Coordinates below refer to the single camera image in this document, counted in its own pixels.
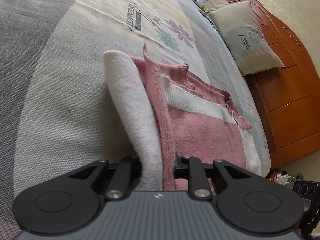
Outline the pastel Dreamcity pillow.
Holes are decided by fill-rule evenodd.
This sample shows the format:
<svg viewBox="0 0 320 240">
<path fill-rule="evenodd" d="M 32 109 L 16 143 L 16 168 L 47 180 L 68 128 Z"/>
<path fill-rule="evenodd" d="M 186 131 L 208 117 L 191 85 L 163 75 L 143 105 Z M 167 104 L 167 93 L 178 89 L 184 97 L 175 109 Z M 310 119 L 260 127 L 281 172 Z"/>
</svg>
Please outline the pastel Dreamcity pillow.
<svg viewBox="0 0 320 240">
<path fill-rule="evenodd" d="M 243 75 L 284 67 L 265 40 L 249 1 L 221 7 L 207 16 L 218 28 Z"/>
</svg>

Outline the wooden headboard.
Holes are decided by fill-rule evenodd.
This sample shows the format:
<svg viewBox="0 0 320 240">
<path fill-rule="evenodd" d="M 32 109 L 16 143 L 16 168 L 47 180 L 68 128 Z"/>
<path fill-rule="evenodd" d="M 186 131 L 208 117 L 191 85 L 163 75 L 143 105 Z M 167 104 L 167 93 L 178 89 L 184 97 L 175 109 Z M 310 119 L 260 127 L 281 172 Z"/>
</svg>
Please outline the wooden headboard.
<svg viewBox="0 0 320 240">
<path fill-rule="evenodd" d="M 227 1 L 250 1 L 265 39 L 284 64 L 245 77 L 263 123 L 271 167 L 319 150 L 319 77 L 305 46 L 257 0 Z"/>
</svg>

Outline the white power adapter on floor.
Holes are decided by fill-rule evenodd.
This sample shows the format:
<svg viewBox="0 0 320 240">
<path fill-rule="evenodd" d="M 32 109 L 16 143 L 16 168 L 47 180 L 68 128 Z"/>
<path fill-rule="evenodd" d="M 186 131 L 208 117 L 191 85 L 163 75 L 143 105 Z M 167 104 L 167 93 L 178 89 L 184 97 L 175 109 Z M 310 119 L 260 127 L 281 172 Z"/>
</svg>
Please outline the white power adapter on floor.
<svg viewBox="0 0 320 240">
<path fill-rule="evenodd" d="M 273 181 L 279 185 L 285 186 L 289 183 L 292 183 L 293 179 L 294 176 L 288 175 L 286 171 L 278 170 L 273 178 Z"/>
</svg>

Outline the pink and white knit sweater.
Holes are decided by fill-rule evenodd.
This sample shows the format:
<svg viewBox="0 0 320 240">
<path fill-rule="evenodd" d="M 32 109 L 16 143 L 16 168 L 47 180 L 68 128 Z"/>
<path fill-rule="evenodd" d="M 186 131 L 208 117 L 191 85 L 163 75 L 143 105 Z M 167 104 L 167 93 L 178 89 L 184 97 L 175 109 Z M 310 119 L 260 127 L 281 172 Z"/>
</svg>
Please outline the pink and white knit sweater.
<svg viewBox="0 0 320 240">
<path fill-rule="evenodd" d="M 174 178 L 177 156 L 204 163 L 224 159 L 259 174 L 252 126 L 228 92 L 189 71 L 187 64 L 155 62 L 120 51 L 103 55 L 105 78 L 127 135 L 142 163 L 144 191 L 184 190 Z"/>
</svg>

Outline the black device on floor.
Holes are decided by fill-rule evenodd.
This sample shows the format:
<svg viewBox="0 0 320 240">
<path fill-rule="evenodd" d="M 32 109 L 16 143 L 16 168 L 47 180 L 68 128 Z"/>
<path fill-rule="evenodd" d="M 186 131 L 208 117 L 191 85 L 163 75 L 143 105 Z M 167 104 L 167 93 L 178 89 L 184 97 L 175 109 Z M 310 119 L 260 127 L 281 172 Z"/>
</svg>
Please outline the black device on floor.
<svg viewBox="0 0 320 240">
<path fill-rule="evenodd" d="M 319 223 L 319 182 L 296 181 L 292 190 L 300 196 L 304 204 L 304 213 L 299 228 L 301 236 L 308 239 Z"/>
</svg>

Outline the pastel patchwork bed sheet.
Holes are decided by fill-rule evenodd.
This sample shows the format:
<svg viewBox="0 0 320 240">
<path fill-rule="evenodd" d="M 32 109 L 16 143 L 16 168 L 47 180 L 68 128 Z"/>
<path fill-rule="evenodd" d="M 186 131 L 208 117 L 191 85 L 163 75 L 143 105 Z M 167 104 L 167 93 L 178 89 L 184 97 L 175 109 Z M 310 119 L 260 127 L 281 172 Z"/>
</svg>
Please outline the pastel patchwork bed sheet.
<svg viewBox="0 0 320 240">
<path fill-rule="evenodd" d="M 270 154 L 248 85 L 216 28 L 192 0 L 1 0 L 1 239 L 24 189 L 134 149 L 104 78 L 103 53 L 187 63 L 226 90 L 249 123 L 267 175 Z"/>
</svg>

